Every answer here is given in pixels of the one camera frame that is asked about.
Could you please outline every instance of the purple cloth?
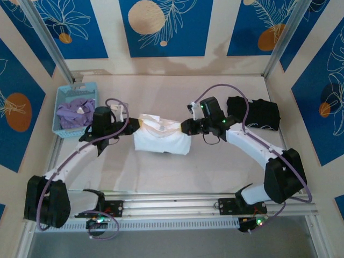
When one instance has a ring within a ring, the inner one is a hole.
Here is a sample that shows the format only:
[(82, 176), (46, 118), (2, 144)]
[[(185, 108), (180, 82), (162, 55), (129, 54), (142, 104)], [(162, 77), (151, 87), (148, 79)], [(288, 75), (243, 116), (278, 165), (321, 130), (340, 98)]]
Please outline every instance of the purple cloth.
[[(96, 107), (94, 99), (77, 98), (70, 103), (61, 103), (56, 114), (60, 117), (63, 129), (78, 128), (90, 125)], [(77, 113), (82, 108), (84, 114)]]

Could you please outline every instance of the black garment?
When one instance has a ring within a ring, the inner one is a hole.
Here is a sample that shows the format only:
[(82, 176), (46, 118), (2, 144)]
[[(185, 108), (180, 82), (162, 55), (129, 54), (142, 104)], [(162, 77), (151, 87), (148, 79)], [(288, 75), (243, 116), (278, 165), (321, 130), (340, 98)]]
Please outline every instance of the black garment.
[[(280, 111), (276, 103), (258, 99), (250, 101), (249, 112), (245, 125), (267, 130), (278, 130), (280, 126)], [(246, 112), (246, 103), (242, 97), (229, 97), (227, 101), (228, 115), (243, 120)]]

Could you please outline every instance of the blue basket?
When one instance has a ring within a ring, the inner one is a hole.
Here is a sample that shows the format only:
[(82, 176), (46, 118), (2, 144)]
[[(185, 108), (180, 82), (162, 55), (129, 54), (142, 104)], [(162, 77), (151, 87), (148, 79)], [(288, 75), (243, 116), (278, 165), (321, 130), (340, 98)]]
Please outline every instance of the blue basket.
[(73, 85), (61, 86), (58, 88), (56, 94), (54, 120), (53, 120), (53, 132), (59, 137), (73, 137), (82, 136), (85, 132), (86, 126), (72, 129), (62, 129), (60, 125), (60, 118), (56, 115), (57, 109), (61, 103), (70, 103), (76, 98), (93, 98), (96, 101), (96, 107), (98, 106), (98, 90), (95, 82), (76, 83)]

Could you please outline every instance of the white table surface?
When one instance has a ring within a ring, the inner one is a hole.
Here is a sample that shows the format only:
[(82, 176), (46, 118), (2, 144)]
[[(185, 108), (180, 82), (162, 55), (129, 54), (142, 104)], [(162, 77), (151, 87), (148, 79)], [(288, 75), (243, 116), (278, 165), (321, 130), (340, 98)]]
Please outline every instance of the white table surface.
[[(130, 117), (139, 114), (184, 121), (191, 118), (187, 105), (209, 86), (229, 83), (250, 99), (269, 100), (265, 81), (260, 76), (85, 76), (84, 82), (98, 85), (99, 104), (110, 97), (129, 103)], [(218, 87), (205, 96), (215, 96), (225, 114), (229, 96), (237, 96), (228, 87)], [(282, 147), (278, 132), (252, 129), (253, 132)], [(215, 141), (208, 135), (208, 141)], [(75, 148), (78, 138), (63, 140), (58, 163)], [(92, 188), (149, 193), (235, 192), (249, 183), (262, 183), (264, 171), (239, 148), (220, 142), (207, 145), (201, 135), (192, 137), (186, 156), (167, 153), (136, 152), (132, 136), (120, 137), (79, 175), (71, 189)]]

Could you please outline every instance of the purple cable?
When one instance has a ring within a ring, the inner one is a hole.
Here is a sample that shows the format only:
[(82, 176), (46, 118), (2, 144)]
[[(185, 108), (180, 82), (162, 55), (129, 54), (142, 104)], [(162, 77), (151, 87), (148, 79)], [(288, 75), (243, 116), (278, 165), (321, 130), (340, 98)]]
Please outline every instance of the purple cable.
[(118, 233), (119, 233), (119, 224), (118, 224), (118, 221), (117, 221), (113, 216), (111, 216), (110, 214), (107, 214), (107, 213), (102, 212), (102, 211), (91, 211), (91, 210), (90, 210), (90, 211), (84, 211), (84, 213), (101, 214), (101, 215), (106, 216), (106, 217), (110, 218), (111, 220), (113, 220), (113, 221), (116, 223), (116, 225), (117, 225), (117, 230), (116, 230), (116, 232), (115, 232), (112, 236), (109, 236), (109, 237), (107, 237), (107, 238), (99, 238), (99, 237), (93, 236), (93, 235), (91, 234), (91, 228), (92, 228), (92, 227), (89, 227), (87, 233), (90, 235), (90, 238), (91, 238), (91, 239), (96, 239), (96, 240), (110, 240), (110, 239), (115, 238), (115, 237), (118, 235)]
[(43, 191), (42, 191), (42, 194), (41, 196), (39, 197), (39, 200), (38, 200), (38, 205), (37, 205), (37, 213), (36, 213), (36, 224), (37, 224), (37, 229), (39, 231), (45, 231), (49, 228), (49, 226), (45, 227), (45, 228), (42, 228), (41, 225), (40, 225), (40, 215), (41, 215), (41, 209), (42, 209), (42, 203), (43, 203), (43, 199), (44, 199), (44, 195), (46, 194), (47, 190), (48, 190), (48, 187), (49, 185), (51, 184), (52, 180), (54, 179), (54, 177), (62, 170), (62, 168), (64, 168), (64, 166), (69, 162), (71, 161), (72, 158), (75, 157), (76, 154), (78, 154), (80, 151), (82, 151), (83, 149), (85, 149), (86, 147), (94, 144), (95, 142), (98, 142), (98, 141), (101, 141), (101, 140), (105, 140), (105, 139), (110, 139), (110, 138), (113, 138), (115, 137), (116, 135), (120, 134), (124, 129), (125, 127), (128, 125), (129, 123), (129, 110), (128, 110), (128, 107), (120, 100), (118, 99), (115, 99), (115, 98), (109, 98), (106, 100), (106, 103), (108, 101), (117, 101), (120, 105), (123, 105), (126, 113), (127, 113), (127, 117), (125, 119), (125, 122), (124, 122), (124, 125), (123, 127), (118, 130), (117, 132), (113, 133), (113, 134), (110, 134), (110, 135), (107, 135), (107, 136), (104, 136), (104, 137), (100, 137), (100, 138), (97, 138), (93, 141), (90, 141), (89, 143), (83, 145), (80, 147), (80, 149), (78, 151), (75, 151), (73, 152), (68, 158), (66, 158), (66, 160), (58, 167), (58, 170), (57, 172), (53, 173), (53, 175), (49, 178), (48, 182), (46, 183), (46, 185), (44, 186), (43, 188)]
[[(248, 104), (248, 99), (246, 98), (246, 96), (243, 94), (243, 92), (241, 90), (239, 90), (237, 87), (235, 86), (232, 86), (230, 84), (226, 84), (226, 83), (220, 83), (220, 84), (215, 84), (211, 87), (209, 87), (207, 90), (205, 90), (205, 92), (203, 92), (196, 100), (195, 100), (195, 103), (197, 103), (208, 91), (210, 91), (211, 89), (215, 88), (215, 87), (219, 87), (219, 86), (225, 86), (225, 87), (230, 87), (234, 90), (236, 90), (238, 93), (240, 93), (240, 95), (244, 98), (245, 100), (245, 103), (246, 103), (246, 113), (243, 117), (243, 120), (242, 120), (242, 130), (244, 133), (246, 133), (246, 127), (245, 127), (245, 122), (246, 122), (246, 119), (247, 119), (247, 116), (248, 116), (248, 111), (249, 111), (249, 104)], [(260, 140), (259, 138), (255, 137), (254, 135), (250, 134), (249, 132), (246, 133), (249, 137), (251, 137), (253, 140), (255, 140), (256, 142), (260, 143), (262, 146), (264, 146), (266, 149), (270, 149), (270, 146), (267, 145), (265, 142), (263, 142), (262, 140)], [(303, 203), (311, 203), (312, 202), (312, 194), (311, 194), (311, 191), (309, 190), (306, 182), (303, 180), (303, 178), (299, 175), (299, 173), (296, 171), (296, 169), (288, 162), (288, 160), (286, 160), (280, 153), (276, 152), (274, 149), (271, 151), (272, 153), (274, 153), (276, 156), (278, 156), (290, 169), (291, 171), (295, 174), (295, 176), (297, 177), (297, 179), (301, 182), (302, 186), (304, 187), (304, 189), (306, 190), (307, 192), (307, 195), (308, 195), (308, 200), (303, 200), (303, 199), (300, 199), (298, 197), (290, 197), (290, 199), (293, 199), (293, 200), (298, 200), (300, 202), (303, 202)], [(269, 219), (273, 219), (273, 218), (276, 218), (285, 208), (286, 206), (286, 203), (284, 202), (282, 208), (276, 212), (272, 217), (270, 217)]]

